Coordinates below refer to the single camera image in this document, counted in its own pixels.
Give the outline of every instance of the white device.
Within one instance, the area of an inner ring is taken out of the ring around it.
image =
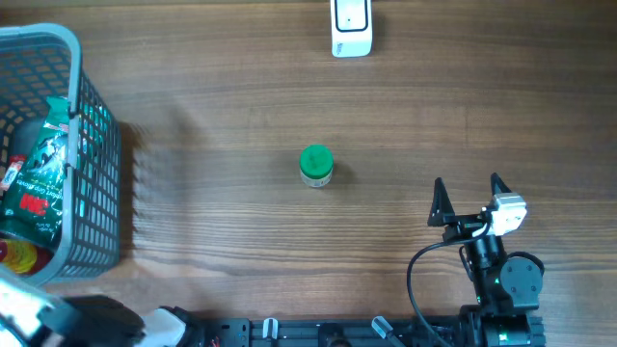
[[[332,54],[362,57],[373,43],[371,0],[330,0]]]

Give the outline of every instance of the white robot part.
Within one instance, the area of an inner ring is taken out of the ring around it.
[[[503,236],[521,226],[527,215],[527,203],[517,193],[499,193],[493,196],[491,205],[496,208],[491,212],[493,216],[487,235]],[[476,230],[472,236],[477,236],[485,227]]]

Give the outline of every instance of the wood grain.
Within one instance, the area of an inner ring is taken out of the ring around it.
[[[4,11],[81,39],[123,122],[122,263],[54,293],[105,293],[140,313],[413,314],[405,269],[441,230],[433,180],[457,211],[498,172],[528,201],[508,251],[547,265],[551,346],[617,337],[617,7],[610,3],[374,4],[374,50],[330,54],[327,3]],[[297,161],[329,146],[332,183]],[[415,272],[426,313],[474,301],[456,250]]]

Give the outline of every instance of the white plastic object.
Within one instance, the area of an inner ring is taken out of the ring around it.
[[[175,346],[186,331],[186,324],[163,308],[152,311],[142,319],[146,336],[137,347]]]
[[[362,57],[373,43],[371,0],[330,0],[332,54]]]
[[[499,193],[493,196],[491,205],[496,208],[491,212],[492,221],[487,235],[503,236],[521,226],[524,216],[527,215],[527,203],[517,193]],[[486,229],[484,226],[474,231],[475,237]]]

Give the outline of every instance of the red label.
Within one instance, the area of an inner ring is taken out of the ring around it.
[[[44,216],[47,213],[45,208],[49,207],[49,201],[30,194],[24,194],[19,203],[19,208],[30,211],[38,216]]]

